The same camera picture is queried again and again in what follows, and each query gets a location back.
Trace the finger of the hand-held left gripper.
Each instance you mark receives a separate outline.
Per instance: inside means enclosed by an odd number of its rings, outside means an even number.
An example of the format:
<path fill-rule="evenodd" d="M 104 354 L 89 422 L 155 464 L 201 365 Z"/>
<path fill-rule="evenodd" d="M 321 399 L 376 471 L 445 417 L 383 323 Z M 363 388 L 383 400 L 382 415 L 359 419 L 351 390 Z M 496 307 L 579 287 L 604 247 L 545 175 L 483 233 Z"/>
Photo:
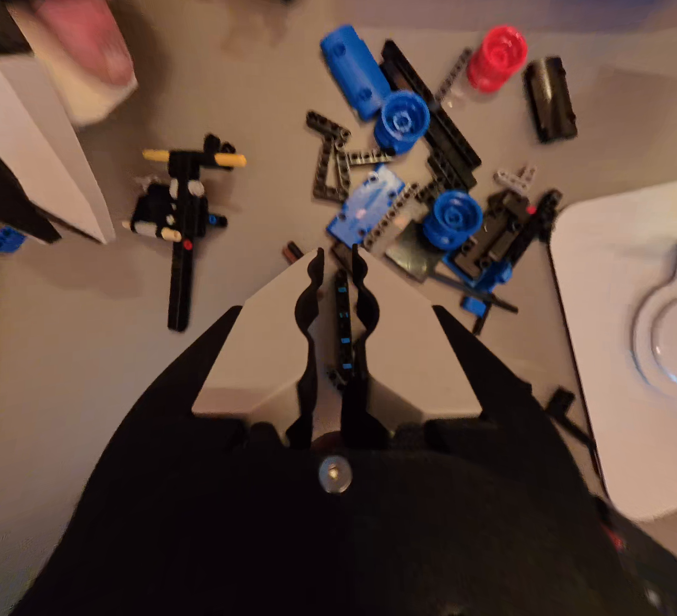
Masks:
<path fill-rule="evenodd" d="M 29 54 L 1 56 L 1 160 L 49 218 L 101 244 L 115 240 L 106 201 L 71 121 Z"/>

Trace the blue toy wheel hub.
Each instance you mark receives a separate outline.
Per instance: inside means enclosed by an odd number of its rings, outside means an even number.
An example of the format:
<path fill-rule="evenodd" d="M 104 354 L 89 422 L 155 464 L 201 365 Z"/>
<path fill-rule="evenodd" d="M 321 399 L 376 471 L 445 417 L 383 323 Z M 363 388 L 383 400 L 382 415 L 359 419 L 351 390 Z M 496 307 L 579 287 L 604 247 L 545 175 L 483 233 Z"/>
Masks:
<path fill-rule="evenodd" d="M 433 247 L 449 252 L 477 233 L 482 222 L 479 204 L 464 191 L 450 190 L 436 198 L 422 222 L 422 233 Z"/>
<path fill-rule="evenodd" d="M 431 121 L 425 100 L 409 90 L 391 93 L 383 104 L 374 128 L 381 150 L 395 155 L 409 153 L 424 137 Z"/>

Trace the black angled toy frame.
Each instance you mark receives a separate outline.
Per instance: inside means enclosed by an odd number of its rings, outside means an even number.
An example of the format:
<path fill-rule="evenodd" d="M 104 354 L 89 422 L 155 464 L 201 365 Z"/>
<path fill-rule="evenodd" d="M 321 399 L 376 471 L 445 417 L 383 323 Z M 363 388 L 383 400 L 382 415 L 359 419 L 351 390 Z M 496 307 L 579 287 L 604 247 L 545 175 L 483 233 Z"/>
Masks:
<path fill-rule="evenodd" d="M 313 197 L 318 200 L 345 202 L 351 191 L 351 167 L 386 164 L 397 156 L 392 147 L 363 152 L 346 150 L 351 131 L 316 111 L 307 112 L 306 125 L 322 138 L 312 187 Z"/>

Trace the red toy wheel hub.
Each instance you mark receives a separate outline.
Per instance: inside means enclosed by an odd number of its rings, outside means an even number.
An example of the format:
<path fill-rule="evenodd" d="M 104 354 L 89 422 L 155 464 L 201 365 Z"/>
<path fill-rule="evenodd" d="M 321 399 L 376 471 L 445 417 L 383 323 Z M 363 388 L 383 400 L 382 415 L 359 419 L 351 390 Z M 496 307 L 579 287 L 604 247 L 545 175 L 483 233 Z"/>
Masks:
<path fill-rule="evenodd" d="M 480 93 L 495 93 L 525 65 L 528 52 L 518 29 L 506 25 L 492 28 L 468 63 L 470 86 Z"/>

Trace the black and blue frame assembly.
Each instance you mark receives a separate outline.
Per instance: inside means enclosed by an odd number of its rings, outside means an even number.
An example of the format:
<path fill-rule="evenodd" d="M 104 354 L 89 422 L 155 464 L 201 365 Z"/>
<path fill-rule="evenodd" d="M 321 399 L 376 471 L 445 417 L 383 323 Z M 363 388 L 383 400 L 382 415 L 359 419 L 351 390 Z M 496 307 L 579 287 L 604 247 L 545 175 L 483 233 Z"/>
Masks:
<path fill-rule="evenodd" d="M 558 189 L 548 190 L 537 205 L 512 191 L 490 196 L 479 230 L 447 254 L 444 264 L 471 288 L 492 292 L 512 278 L 534 240 L 549 240 L 562 199 Z"/>

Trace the blue flat toy panel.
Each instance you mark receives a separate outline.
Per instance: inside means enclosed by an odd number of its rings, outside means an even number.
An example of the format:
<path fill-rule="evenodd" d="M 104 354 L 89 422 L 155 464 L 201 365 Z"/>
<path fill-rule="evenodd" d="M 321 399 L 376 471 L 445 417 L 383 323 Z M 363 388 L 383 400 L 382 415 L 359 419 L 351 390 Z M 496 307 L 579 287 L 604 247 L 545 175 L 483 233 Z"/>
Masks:
<path fill-rule="evenodd" d="M 362 244 L 389 212 L 404 188 L 405 181 L 385 164 L 378 165 L 349 195 L 339 213 L 326 227 L 326 232 L 348 247 Z"/>

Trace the long black toy beam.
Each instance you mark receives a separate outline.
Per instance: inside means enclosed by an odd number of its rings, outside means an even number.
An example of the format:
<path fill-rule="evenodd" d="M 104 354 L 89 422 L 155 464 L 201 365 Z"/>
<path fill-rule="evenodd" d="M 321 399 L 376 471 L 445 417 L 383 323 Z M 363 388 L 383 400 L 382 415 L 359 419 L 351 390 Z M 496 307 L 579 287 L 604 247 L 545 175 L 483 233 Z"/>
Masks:
<path fill-rule="evenodd" d="M 439 100 L 392 39 L 385 40 L 380 69 L 393 90 L 409 90 L 421 97 L 428 107 L 430 122 L 425 139 L 431 153 L 441 156 L 442 164 L 453 183 L 469 192 L 477 184 L 474 171 L 481 165 L 476 151 L 442 108 Z"/>

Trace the blue curved toy panel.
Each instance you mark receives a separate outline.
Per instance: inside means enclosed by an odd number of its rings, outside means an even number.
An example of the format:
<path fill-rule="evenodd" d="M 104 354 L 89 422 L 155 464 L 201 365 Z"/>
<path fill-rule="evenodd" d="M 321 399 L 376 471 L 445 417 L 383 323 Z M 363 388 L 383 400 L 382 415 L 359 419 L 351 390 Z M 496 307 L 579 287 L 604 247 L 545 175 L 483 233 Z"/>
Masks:
<path fill-rule="evenodd" d="M 355 28 L 340 26 L 327 34 L 319 46 L 328 70 L 352 109 L 362 121 L 373 119 L 392 90 Z"/>

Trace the person's left hand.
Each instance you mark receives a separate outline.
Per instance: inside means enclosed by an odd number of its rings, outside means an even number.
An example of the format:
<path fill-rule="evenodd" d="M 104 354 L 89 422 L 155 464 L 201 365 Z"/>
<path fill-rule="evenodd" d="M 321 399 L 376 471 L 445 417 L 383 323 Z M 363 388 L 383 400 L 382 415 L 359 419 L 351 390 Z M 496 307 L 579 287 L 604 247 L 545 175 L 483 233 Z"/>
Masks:
<path fill-rule="evenodd" d="M 112 86 L 131 82 L 134 68 L 109 0 L 29 0 L 35 15 L 89 74 Z"/>

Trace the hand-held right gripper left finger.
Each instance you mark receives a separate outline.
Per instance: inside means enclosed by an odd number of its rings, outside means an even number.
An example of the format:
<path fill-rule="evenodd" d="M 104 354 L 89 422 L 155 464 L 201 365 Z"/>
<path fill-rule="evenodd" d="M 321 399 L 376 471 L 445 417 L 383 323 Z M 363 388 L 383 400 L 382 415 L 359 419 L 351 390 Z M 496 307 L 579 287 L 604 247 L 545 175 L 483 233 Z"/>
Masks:
<path fill-rule="evenodd" d="M 194 401 L 195 416 L 267 423 L 290 447 L 310 446 L 318 374 L 309 329 L 324 264 L 317 248 L 246 300 Z"/>

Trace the black toy brick assembly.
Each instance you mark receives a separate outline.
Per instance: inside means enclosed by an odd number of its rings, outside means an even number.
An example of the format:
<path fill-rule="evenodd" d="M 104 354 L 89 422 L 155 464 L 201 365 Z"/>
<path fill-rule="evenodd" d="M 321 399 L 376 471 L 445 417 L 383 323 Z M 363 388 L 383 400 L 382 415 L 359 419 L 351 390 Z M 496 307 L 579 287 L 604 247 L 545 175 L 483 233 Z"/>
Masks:
<path fill-rule="evenodd" d="M 223 214 L 209 208 L 202 171 L 232 171 L 247 161 L 212 133 L 205 135 L 200 150 L 144 149 L 141 154 L 144 160 L 165 165 L 168 180 L 146 184 L 124 227 L 172 245 L 167 328 L 183 333 L 190 323 L 196 245 L 208 228 L 228 225 Z"/>

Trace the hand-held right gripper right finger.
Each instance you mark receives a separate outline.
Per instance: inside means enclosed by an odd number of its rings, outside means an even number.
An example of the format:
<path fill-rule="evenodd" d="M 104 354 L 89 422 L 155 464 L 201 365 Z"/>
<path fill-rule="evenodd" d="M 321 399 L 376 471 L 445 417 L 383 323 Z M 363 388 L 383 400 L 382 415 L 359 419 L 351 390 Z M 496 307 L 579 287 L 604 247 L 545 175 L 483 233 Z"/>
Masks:
<path fill-rule="evenodd" d="M 430 300 L 358 245 L 351 277 L 364 331 L 343 392 L 344 445 L 385 448 L 403 426 L 479 417 L 481 405 Z"/>

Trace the dark grey thin beam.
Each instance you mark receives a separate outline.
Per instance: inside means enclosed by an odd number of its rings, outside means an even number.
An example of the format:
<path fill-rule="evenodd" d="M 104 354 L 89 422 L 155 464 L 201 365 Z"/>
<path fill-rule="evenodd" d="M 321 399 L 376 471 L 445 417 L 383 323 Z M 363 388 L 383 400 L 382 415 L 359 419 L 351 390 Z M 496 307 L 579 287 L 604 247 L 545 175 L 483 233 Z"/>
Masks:
<path fill-rule="evenodd" d="M 456 59 L 449 72 L 445 75 L 444 79 L 440 83 L 440 86 L 434 95 L 434 100 L 436 101 L 437 104 L 441 104 L 445 100 L 446 96 L 449 95 L 453 84 L 457 81 L 457 79 L 462 73 L 462 70 L 464 70 L 464 68 L 468 64 L 470 58 L 472 57 L 472 54 L 473 54 L 472 47 L 465 47 L 462 50 L 461 54 Z"/>

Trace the grey T-shaped connector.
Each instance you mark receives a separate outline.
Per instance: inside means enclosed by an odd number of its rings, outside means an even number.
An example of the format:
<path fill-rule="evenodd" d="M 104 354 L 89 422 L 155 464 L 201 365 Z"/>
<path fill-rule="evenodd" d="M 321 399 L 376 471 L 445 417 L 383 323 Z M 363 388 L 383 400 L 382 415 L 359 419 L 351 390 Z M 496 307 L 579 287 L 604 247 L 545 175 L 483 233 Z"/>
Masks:
<path fill-rule="evenodd" d="M 494 180 L 504 189 L 512 191 L 516 195 L 526 197 L 536 177 L 536 173 L 537 166 L 535 164 L 528 164 L 520 172 L 496 171 Z"/>

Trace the thin black toy axle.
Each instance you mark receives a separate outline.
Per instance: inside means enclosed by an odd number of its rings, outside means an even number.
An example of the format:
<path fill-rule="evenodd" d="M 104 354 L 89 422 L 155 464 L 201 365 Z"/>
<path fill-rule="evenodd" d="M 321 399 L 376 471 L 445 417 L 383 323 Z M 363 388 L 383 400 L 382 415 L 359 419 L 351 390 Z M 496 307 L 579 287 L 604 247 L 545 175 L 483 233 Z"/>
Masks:
<path fill-rule="evenodd" d="M 519 313 L 519 308 L 502 300 L 497 298 L 494 294 L 491 292 L 482 292 L 479 291 L 469 285 L 467 285 L 464 282 L 461 282 L 460 280 L 454 279 L 452 277 L 449 277 L 447 275 L 443 275 L 441 273 L 436 273 L 436 272 L 431 272 L 428 274 L 428 277 L 430 279 L 434 279 L 438 282 L 442 282 L 448 286 L 451 286 L 463 293 L 465 296 L 470 297 L 472 299 L 476 299 L 484 303 L 485 305 L 492 305 L 496 306 L 500 309 L 503 309 L 509 313 L 513 314 L 518 314 Z"/>

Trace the black curved toy panel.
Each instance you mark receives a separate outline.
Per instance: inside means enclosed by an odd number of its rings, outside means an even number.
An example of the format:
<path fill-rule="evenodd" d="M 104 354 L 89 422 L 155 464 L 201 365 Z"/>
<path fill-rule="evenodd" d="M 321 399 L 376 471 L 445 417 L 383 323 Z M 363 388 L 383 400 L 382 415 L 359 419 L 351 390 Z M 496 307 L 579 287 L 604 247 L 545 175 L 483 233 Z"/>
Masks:
<path fill-rule="evenodd" d="M 523 82 L 538 141 L 550 144 L 576 138 L 577 118 L 561 57 L 530 62 L 523 72 Z"/>

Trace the white book stand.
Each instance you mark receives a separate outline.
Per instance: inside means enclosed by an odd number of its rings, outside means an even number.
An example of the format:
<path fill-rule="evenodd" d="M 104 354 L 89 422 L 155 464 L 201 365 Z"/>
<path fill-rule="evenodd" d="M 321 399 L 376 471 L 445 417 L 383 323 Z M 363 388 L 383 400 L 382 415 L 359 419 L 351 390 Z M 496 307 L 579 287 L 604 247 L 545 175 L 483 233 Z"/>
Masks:
<path fill-rule="evenodd" d="M 550 256 L 606 493 L 676 511 L 676 182 L 565 208 Z"/>

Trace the grey studded toy beam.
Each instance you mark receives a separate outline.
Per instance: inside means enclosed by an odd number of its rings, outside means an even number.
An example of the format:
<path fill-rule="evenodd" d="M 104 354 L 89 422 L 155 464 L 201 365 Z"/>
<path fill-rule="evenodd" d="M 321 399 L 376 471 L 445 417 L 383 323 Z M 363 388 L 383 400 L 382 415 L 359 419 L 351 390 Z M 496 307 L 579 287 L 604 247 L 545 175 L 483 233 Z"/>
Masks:
<path fill-rule="evenodd" d="M 377 220 L 377 223 L 371 228 L 362 241 L 362 247 L 366 251 L 374 251 L 377 244 L 384 240 L 388 229 L 394 226 L 395 221 L 398 217 L 402 216 L 403 211 L 407 209 L 408 206 L 411 206 L 411 201 L 416 202 L 419 189 L 419 183 L 408 183 L 396 197 L 390 200 L 386 212 L 379 220 Z"/>

